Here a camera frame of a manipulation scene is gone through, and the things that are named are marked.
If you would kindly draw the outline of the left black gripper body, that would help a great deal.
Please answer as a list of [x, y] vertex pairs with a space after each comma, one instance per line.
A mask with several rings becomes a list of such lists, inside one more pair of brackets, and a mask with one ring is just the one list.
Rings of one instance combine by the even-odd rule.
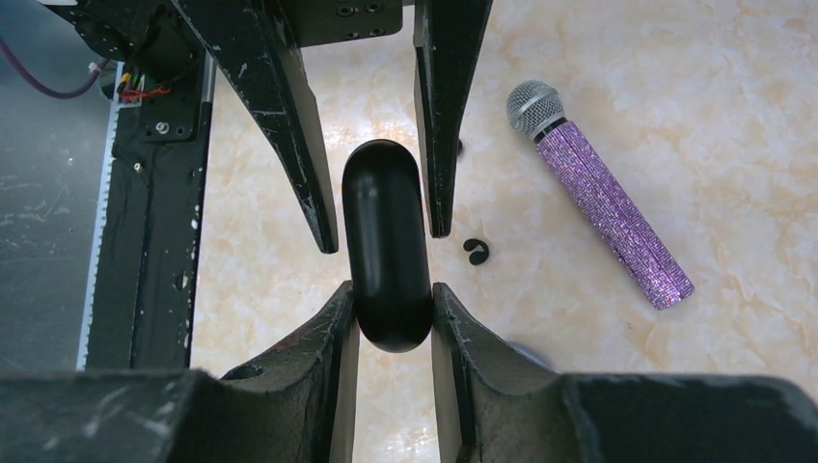
[[46, 1], [103, 58], [161, 84], [209, 54], [273, 144], [323, 140], [301, 51], [391, 35], [400, 1]]

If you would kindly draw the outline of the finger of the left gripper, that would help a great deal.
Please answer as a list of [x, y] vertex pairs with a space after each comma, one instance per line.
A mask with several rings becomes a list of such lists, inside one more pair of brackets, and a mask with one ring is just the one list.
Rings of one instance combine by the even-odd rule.
[[177, 10], [277, 153], [320, 252], [339, 249], [317, 103], [286, 1], [177, 1]]
[[430, 234], [452, 226], [462, 121], [492, 0], [414, 3], [415, 110]]

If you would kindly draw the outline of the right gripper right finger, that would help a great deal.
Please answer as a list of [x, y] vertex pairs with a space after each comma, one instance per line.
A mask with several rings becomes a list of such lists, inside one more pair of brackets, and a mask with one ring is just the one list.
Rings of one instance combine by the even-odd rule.
[[558, 373], [433, 288], [432, 370], [445, 462], [813, 462], [817, 407], [753, 375]]

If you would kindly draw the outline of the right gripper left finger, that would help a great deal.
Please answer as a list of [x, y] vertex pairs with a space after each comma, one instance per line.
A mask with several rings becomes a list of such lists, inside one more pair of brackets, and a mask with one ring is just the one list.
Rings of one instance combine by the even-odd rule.
[[1, 380], [5, 462], [348, 462], [359, 329], [350, 283], [307, 322], [215, 378], [199, 369]]

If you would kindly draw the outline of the lavender earbud charging case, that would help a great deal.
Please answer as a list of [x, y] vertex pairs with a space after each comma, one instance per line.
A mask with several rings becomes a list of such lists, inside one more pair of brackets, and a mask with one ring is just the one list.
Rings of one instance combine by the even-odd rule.
[[509, 344], [516, 352], [518, 352], [523, 357], [527, 358], [532, 363], [538, 365], [541, 368], [554, 371], [554, 369], [549, 365], [549, 362], [545, 357], [537, 353], [536, 351], [532, 350], [528, 346], [525, 346], [519, 342], [511, 342]]

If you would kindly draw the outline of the black earbud case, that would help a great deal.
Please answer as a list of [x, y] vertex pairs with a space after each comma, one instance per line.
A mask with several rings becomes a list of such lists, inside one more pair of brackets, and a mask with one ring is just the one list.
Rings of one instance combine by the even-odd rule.
[[379, 349], [411, 351], [433, 319], [417, 163], [395, 141], [368, 141], [347, 160], [341, 195], [358, 323]]

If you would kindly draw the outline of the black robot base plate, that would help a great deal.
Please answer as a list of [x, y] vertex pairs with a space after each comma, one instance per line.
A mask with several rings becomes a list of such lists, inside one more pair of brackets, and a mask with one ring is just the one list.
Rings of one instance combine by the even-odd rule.
[[205, 101], [191, 140], [150, 143], [117, 111], [79, 368], [189, 367], [211, 121]]

